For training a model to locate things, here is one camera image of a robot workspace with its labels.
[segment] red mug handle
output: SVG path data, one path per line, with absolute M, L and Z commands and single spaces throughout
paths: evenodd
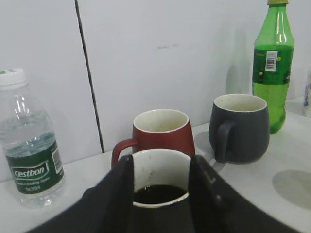
M 134 145 L 137 145 L 137 139 L 136 138 L 131 138 L 131 139 L 126 139 L 126 140 L 123 140 L 119 143 L 117 143 L 115 145 L 115 147 L 113 148 L 113 151 L 112 151 L 112 156 L 111 156 L 111 167 L 114 167 L 118 160 L 119 160 L 119 156 L 120 156 L 120 153 L 122 150 L 124 150 L 125 148 L 128 148 L 128 147 L 132 147 Z

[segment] green bottle label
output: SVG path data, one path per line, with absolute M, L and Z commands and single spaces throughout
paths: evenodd
M 290 81 L 293 48 L 254 51 L 253 81 L 265 85 L 284 85 Z
M 64 176 L 56 141 L 46 150 L 26 157 L 8 157 L 19 192 L 33 194 L 56 185 Z

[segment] green plastic bottle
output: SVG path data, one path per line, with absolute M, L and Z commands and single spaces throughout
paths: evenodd
M 265 99 L 270 133 L 282 128 L 291 74 L 294 38 L 286 14 L 288 0 L 268 0 L 269 10 L 255 41 L 253 95 Z

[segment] table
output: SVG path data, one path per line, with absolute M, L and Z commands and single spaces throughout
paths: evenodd
M 247 165 L 219 164 L 208 141 L 208 124 L 193 127 L 196 154 L 246 199 L 267 214 L 304 233 L 311 233 L 311 118 L 302 114 L 302 98 L 286 103 L 283 128 L 270 137 L 263 157 Z M 63 197 L 52 206 L 26 209 L 14 197 L 13 181 L 0 183 L 2 233 L 22 233 L 62 212 L 110 170 L 111 151 L 64 165 Z

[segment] plastic water bottle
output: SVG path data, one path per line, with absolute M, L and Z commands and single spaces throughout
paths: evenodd
M 269 108 L 270 133 L 285 121 L 294 38 L 286 14 L 288 0 L 268 0 L 269 10 L 255 41 L 253 94 L 265 99 Z
M 22 69 L 0 72 L 0 142 L 22 205 L 44 207 L 60 198 L 64 170 L 52 123 Z

